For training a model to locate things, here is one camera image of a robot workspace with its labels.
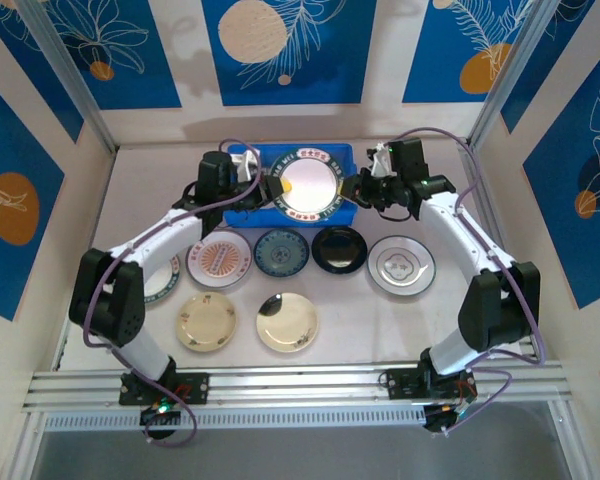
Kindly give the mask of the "aluminium rail frame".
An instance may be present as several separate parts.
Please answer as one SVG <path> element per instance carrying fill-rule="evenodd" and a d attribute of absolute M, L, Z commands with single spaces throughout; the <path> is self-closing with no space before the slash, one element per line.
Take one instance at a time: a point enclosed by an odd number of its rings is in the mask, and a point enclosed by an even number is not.
<path fill-rule="evenodd" d="M 389 403 L 380 375 L 389 369 L 416 367 L 413 362 L 207 368 L 210 393 L 208 408 L 277 408 L 374 406 Z M 496 396 L 505 382 L 503 372 L 513 377 L 498 401 L 566 401 L 572 398 L 566 375 L 557 361 L 532 367 L 507 359 L 483 364 L 492 371 L 474 374 L 478 400 Z M 86 411 L 119 409 L 124 388 L 119 370 L 38 372 L 25 394 L 25 412 Z"/>

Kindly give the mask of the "white plate green lettered rim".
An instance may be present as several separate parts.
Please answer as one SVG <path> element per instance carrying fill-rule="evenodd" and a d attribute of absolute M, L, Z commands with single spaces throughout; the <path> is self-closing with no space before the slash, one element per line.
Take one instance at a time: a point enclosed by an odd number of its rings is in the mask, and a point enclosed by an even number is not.
<path fill-rule="evenodd" d="M 177 286 L 181 275 L 178 256 L 158 268 L 144 284 L 144 303 L 153 304 L 166 298 Z"/>
<path fill-rule="evenodd" d="M 345 178 L 341 162 L 317 147 L 300 147 L 279 156 L 269 173 L 287 179 L 292 191 L 285 205 L 276 207 L 285 217 L 300 223 L 316 223 L 333 216 L 343 203 L 339 187 Z"/>

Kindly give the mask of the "white plate orange sunburst print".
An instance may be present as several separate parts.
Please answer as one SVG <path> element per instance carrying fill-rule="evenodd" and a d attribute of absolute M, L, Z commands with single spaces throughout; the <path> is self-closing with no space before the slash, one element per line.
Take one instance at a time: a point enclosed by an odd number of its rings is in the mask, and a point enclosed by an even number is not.
<path fill-rule="evenodd" d="M 225 289 L 247 275 L 252 259 L 251 246 L 244 236 L 231 230 L 217 230 L 188 249 L 185 266 L 199 285 Z"/>

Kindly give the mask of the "black glossy plate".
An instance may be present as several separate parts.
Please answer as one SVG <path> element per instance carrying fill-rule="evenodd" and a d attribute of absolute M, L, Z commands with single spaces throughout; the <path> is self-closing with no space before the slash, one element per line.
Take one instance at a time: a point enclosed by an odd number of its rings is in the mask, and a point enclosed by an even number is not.
<path fill-rule="evenodd" d="M 346 275 L 356 272 L 367 260 L 368 246 L 363 236 L 351 227 L 322 229 L 313 239 L 311 253 L 324 271 Z"/>

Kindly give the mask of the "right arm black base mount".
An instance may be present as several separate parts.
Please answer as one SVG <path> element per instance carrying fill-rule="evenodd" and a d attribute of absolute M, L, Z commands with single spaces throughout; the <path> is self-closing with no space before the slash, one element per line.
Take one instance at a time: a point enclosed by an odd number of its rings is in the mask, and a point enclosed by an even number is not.
<path fill-rule="evenodd" d="M 389 369 L 384 373 L 391 400 L 471 400 L 477 396 L 472 374 L 466 371 L 440 376 L 434 371 Z"/>

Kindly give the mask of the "aluminium corner post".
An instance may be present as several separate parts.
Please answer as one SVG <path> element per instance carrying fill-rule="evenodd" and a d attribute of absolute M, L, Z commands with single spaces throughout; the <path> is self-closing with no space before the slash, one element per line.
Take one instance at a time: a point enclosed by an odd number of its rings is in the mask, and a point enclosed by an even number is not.
<path fill-rule="evenodd" d="M 14 0 L 14 4 L 56 78 L 96 139 L 109 154 L 115 155 L 118 146 L 100 113 L 100 108 L 43 5 L 38 0 Z"/>
<path fill-rule="evenodd" d="M 536 49 L 559 3 L 560 0 L 534 0 L 531 4 L 529 16 L 523 22 L 504 66 L 467 137 L 472 152 L 476 153 L 481 148 L 492 125 L 499 118 L 502 106 Z"/>

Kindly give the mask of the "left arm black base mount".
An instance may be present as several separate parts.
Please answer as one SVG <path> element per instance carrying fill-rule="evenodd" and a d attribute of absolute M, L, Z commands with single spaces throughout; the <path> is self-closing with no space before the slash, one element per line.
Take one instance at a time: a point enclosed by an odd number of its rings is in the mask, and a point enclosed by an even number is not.
<path fill-rule="evenodd" d="M 204 405 L 209 393 L 210 375 L 207 373 L 168 373 L 159 384 L 181 398 L 187 405 Z M 166 400 L 174 403 L 170 397 L 156 387 L 147 384 L 136 375 L 129 373 L 121 376 L 119 404 L 123 406 L 149 406 Z"/>

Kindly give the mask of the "cream plate small flower prints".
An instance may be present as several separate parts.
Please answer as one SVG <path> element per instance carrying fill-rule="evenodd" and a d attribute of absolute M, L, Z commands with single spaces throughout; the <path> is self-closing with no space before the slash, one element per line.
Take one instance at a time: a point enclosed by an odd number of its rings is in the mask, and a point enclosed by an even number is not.
<path fill-rule="evenodd" d="M 203 292 L 179 310 L 176 337 L 186 348 L 207 353 L 225 346 L 236 327 L 236 309 L 230 299 L 217 292 Z"/>

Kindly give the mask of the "blue patterned plate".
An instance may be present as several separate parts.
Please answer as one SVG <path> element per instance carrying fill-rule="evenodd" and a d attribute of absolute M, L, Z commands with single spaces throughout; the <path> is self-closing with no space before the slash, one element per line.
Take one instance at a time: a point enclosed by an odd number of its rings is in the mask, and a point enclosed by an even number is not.
<path fill-rule="evenodd" d="M 253 248 L 256 266 L 266 275 L 286 278 L 298 274 L 308 263 L 310 247 L 298 232 L 276 228 L 260 236 Z"/>

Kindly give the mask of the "white plate grey rim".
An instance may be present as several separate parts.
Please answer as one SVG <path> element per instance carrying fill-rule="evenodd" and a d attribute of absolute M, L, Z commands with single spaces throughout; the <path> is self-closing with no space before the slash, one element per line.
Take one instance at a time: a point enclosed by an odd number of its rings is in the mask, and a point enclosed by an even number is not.
<path fill-rule="evenodd" d="M 386 293 L 411 297 L 426 291 L 436 277 L 436 262 L 429 249 L 407 236 L 378 240 L 368 253 L 367 269 L 373 282 Z"/>

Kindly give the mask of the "aluminium side rail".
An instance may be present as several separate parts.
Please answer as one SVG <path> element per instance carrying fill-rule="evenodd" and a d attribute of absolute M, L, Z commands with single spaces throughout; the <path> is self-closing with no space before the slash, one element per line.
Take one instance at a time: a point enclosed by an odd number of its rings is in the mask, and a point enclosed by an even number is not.
<path fill-rule="evenodd" d="M 464 138 L 456 139 L 455 142 L 458 144 L 458 150 L 469 181 L 469 186 L 459 194 L 459 202 L 463 204 L 464 198 L 471 195 L 478 207 L 480 225 L 483 230 L 490 235 L 494 244 L 505 248 L 507 243 L 504 230 L 501 228 L 495 204 L 492 202 L 494 197 L 490 193 L 477 155 Z M 530 324 L 528 320 L 526 320 L 526 323 L 530 328 L 529 336 L 532 339 L 535 359 L 528 362 L 540 365 L 545 363 L 547 357 L 546 346 L 539 330 L 538 321 L 541 277 L 533 264 L 530 265 L 528 271 L 530 274 L 525 277 L 525 280 L 519 281 L 519 288 L 526 301 L 526 307 L 521 307 L 521 309 L 524 316 L 533 316 L 533 324 Z"/>

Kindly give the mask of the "cream plate black patch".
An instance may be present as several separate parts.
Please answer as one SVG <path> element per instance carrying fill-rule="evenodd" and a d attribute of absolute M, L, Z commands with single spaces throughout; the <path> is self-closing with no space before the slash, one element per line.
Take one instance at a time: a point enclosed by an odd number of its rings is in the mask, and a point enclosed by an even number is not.
<path fill-rule="evenodd" d="M 256 331 L 268 348 L 295 353 L 308 347 L 319 331 L 316 307 L 297 293 L 277 293 L 263 302 L 256 315 Z"/>

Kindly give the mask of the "blue plastic bin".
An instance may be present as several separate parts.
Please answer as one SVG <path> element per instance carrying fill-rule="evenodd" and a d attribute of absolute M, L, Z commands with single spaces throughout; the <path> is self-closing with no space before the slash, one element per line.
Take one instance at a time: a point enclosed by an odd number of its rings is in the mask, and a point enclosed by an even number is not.
<path fill-rule="evenodd" d="M 345 178 L 356 173 L 353 148 L 346 143 L 257 144 L 255 146 L 260 152 L 261 163 L 266 174 L 270 174 L 269 169 L 279 156 L 300 147 L 317 147 L 332 154 L 344 167 Z M 353 223 L 356 213 L 357 206 L 343 199 L 343 203 L 333 216 L 316 223 L 293 221 L 282 215 L 272 204 L 253 212 L 227 211 L 225 220 L 229 226 L 235 228 L 349 226 Z"/>

